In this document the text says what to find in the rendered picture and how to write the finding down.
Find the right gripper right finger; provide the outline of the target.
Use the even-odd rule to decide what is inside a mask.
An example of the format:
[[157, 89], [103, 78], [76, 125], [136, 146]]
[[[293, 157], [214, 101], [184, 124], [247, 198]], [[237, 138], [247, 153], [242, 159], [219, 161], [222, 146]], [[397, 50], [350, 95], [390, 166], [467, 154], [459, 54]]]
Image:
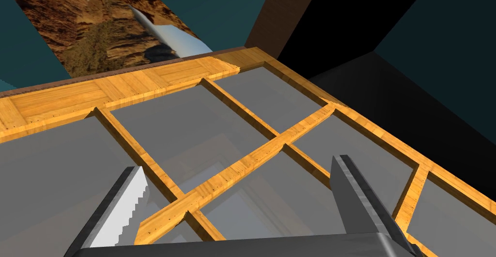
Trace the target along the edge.
[[346, 257], [420, 257], [348, 155], [332, 158], [329, 185], [346, 234]]

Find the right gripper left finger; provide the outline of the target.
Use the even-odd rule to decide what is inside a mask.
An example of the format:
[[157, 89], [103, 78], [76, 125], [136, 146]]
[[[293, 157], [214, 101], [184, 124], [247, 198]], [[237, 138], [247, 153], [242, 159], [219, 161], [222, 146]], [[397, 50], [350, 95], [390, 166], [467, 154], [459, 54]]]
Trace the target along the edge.
[[132, 245], [148, 200], [143, 168], [126, 167], [63, 257], [76, 257], [86, 248]]

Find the wooden glass-paned door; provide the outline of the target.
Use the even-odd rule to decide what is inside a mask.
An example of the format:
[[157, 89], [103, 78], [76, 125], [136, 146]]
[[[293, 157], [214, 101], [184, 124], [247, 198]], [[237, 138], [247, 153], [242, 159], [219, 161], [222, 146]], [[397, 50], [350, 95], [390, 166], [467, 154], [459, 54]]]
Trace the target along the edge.
[[496, 201], [256, 47], [0, 92], [0, 257], [63, 257], [128, 166], [135, 242], [76, 257], [346, 257], [339, 155], [420, 257], [496, 257]]

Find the brown rocky landscape picture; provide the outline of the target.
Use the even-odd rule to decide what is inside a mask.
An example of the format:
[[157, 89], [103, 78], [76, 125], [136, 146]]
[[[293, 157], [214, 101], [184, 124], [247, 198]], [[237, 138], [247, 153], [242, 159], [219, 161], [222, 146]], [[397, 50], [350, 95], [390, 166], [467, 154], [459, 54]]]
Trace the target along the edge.
[[15, 0], [72, 77], [205, 54], [161, 0]]

